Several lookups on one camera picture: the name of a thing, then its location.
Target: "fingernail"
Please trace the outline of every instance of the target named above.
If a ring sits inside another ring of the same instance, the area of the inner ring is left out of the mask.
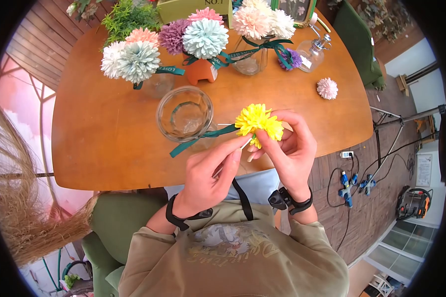
[[[237,148],[237,149],[233,152],[233,156],[232,156],[233,160],[239,162],[240,159],[241,159],[241,152],[242,152],[241,147]]]

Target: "dried grass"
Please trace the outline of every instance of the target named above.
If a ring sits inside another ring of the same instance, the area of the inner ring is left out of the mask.
[[[61,217],[59,207],[52,215],[43,207],[35,172],[30,149],[0,109],[0,230],[18,266],[88,234],[98,198],[95,195],[71,217],[54,219]]]

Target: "terracotta pot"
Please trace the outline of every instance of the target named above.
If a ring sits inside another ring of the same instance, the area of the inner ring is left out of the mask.
[[[188,82],[194,86],[196,86],[201,79],[207,79],[209,82],[214,83],[218,76],[218,72],[212,63],[205,59],[198,59],[190,65],[185,66],[184,69]]]

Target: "green chair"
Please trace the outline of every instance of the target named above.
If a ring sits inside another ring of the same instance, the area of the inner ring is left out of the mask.
[[[118,297],[117,286],[127,262],[132,234],[145,226],[167,202],[143,194],[101,195],[91,217],[93,232],[83,238],[83,250],[93,267],[95,297]]]
[[[347,0],[343,0],[333,25],[355,63],[365,88],[385,84],[378,62],[373,59],[372,34]]]

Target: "glass jar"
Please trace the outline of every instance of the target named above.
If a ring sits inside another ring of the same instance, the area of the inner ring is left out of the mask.
[[[168,92],[157,107],[156,120],[160,132],[169,140],[185,143],[198,139],[207,131],[216,131],[213,103],[196,86],[181,86]],[[192,151],[209,148],[215,138],[205,137],[190,146]]]
[[[171,73],[154,73],[142,83],[142,92],[148,97],[160,99],[170,92],[175,85],[175,75]]]
[[[326,45],[331,45],[328,34],[323,39],[306,40],[299,44],[296,52],[301,56],[303,63],[299,66],[305,72],[314,71],[324,61],[324,50],[330,50]]]
[[[247,38],[249,41],[256,43],[258,45],[269,42],[274,38],[274,35],[268,35],[261,39],[251,39]],[[244,50],[253,50],[257,49],[251,44],[246,43],[243,37],[240,36],[236,43],[236,47],[233,52],[240,52]],[[268,49],[260,49],[256,53],[252,54],[249,58],[243,59],[244,57],[251,55],[251,53],[233,57],[232,60],[241,60],[235,63],[232,63],[233,67],[238,71],[245,75],[255,75],[256,73],[261,72],[268,65]]]

